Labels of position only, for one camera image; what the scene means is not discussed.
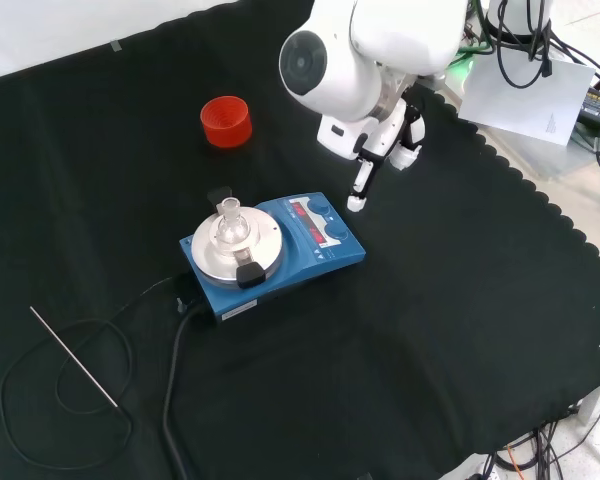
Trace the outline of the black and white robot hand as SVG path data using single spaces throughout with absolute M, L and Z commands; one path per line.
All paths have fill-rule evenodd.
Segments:
M 361 211 L 380 168 L 390 163 L 402 171 L 418 158 L 426 134 L 421 111 L 399 100 L 393 112 L 383 121 L 368 117 L 345 123 L 323 116 L 317 140 L 332 153 L 360 164 L 347 199 L 347 208 Z

